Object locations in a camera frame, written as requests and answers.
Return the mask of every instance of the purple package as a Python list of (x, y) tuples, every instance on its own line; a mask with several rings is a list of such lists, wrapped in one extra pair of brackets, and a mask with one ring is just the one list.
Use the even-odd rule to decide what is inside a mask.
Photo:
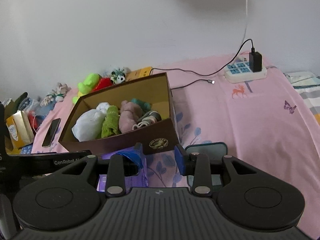
[[(138, 174), (135, 175), (135, 176), (124, 177), (125, 188), (126, 188), (127, 192), (132, 187), (148, 187), (146, 157), (142, 153), (142, 149), (135, 150), (134, 148), (135, 147), (132, 146), (132, 147), (129, 147), (129, 148), (126, 148), (126, 149), (122, 149), (122, 150), (119, 150), (119, 151), (116, 151), (116, 152), (112, 152), (112, 153), (108, 153), (108, 154), (102, 155), (102, 159), (103, 160), (110, 159), (113, 154), (117, 154), (119, 152), (126, 152), (126, 151), (132, 152), (133, 150), (137, 153), (137, 155), (139, 155), (140, 159), (142, 160), (143, 168), (139, 169)], [(106, 183), (107, 183), (107, 175), (100, 175), (97, 190), (101, 191), (101, 192), (104, 192), (105, 191), (105, 187), (106, 187)]]

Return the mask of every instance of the brown box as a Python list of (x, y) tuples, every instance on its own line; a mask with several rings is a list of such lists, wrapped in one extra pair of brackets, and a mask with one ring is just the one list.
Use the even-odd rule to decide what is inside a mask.
[[(84, 112), (96, 108), (101, 102), (108, 102), (120, 108), (123, 100), (130, 101), (132, 98), (149, 102), (151, 108), (159, 112), (162, 121), (127, 133), (91, 141), (79, 142), (74, 137), (71, 128)], [(173, 150), (179, 143), (175, 127), (168, 78), (166, 73), (160, 73), (80, 97), (61, 132), (59, 143), (70, 152), (90, 150), (92, 154), (101, 155), (131, 147), (140, 142), (143, 144), (144, 154), (153, 154)]]

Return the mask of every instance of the green towel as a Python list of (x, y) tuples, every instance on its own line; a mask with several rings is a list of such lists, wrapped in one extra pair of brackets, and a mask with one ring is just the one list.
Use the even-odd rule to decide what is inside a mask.
[(120, 134), (118, 107), (110, 106), (107, 110), (107, 116), (102, 125), (101, 138)]

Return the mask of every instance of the yellow box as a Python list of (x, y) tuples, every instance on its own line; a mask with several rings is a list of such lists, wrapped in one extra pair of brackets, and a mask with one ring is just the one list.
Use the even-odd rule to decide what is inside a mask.
[(147, 77), (150, 76), (150, 71), (152, 67), (145, 67), (141, 68), (135, 71), (131, 71), (127, 76), (125, 77), (125, 81), (134, 80), (137, 78)]
[(33, 143), (35, 136), (25, 112), (18, 111), (7, 118), (7, 127), (14, 148), (19, 149)]

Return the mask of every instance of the pink bedsheet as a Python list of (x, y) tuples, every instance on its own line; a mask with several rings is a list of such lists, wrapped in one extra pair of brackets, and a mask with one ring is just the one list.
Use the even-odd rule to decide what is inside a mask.
[[(217, 70), (232, 56), (182, 61), (161, 68), (182, 68), (200, 73)], [(320, 127), (303, 99), (277, 68), (269, 68), (266, 79), (247, 83), (244, 93), (229, 83), (223, 73), (214, 76), (215, 84), (195, 83), (173, 90), (173, 99), (183, 146), (206, 142), (225, 142), (228, 153), (297, 187), (306, 206), (298, 227), (316, 239), (320, 236)], [(172, 88), (188, 84), (197, 77), (181, 71), (168, 72)], [(61, 125), (73, 107), (72, 90), (57, 103), (36, 135), (33, 152), (66, 151), (57, 143), (42, 148), (45, 132), (54, 118)], [(291, 114), (284, 102), (297, 106)], [(173, 152), (147, 158), (150, 187), (183, 187)]]

